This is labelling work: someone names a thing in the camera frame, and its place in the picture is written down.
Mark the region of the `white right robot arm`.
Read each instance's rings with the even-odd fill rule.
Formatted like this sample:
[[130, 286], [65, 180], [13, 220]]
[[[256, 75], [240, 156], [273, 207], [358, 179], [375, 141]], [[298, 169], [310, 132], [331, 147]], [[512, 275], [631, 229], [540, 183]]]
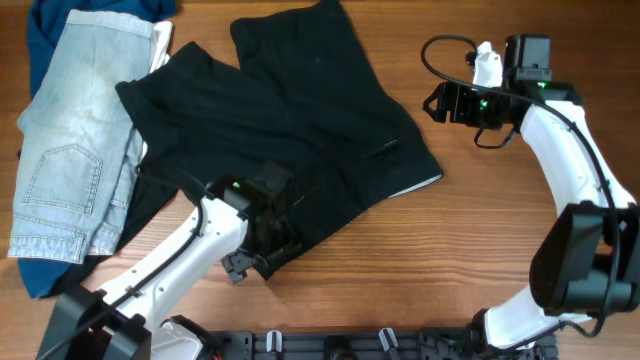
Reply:
[[472, 44], [472, 80], [442, 75], [423, 104], [439, 123], [509, 125], [534, 152], [556, 206], [528, 285], [466, 327], [458, 345], [468, 357], [518, 356], [568, 327], [593, 338], [609, 316], [639, 304], [638, 204], [601, 155], [575, 87], [553, 79], [550, 50], [546, 35], [510, 36], [503, 54]]

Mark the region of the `black shorts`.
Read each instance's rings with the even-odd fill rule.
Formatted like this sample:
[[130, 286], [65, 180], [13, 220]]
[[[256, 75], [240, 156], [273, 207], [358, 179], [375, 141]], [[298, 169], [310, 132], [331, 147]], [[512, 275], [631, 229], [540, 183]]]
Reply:
[[264, 278], [370, 207], [443, 174], [408, 112], [379, 84], [343, 7], [235, 20], [229, 66], [196, 43], [117, 94], [146, 142], [123, 247], [179, 189], [201, 197], [225, 175], [285, 169], [291, 241], [256, 267]]

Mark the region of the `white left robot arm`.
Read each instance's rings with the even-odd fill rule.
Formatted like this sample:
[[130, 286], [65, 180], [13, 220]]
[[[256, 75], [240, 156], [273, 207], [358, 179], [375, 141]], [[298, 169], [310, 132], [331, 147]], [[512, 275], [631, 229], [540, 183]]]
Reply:
[[226, 175], [206, 186], [194, 212], [126, 273], [56, 302], [40, 359], [219, 359], [211, 334], [169, 311], [211, 267], [238, 282], [294, 248], [284, 217], [290, 174]]

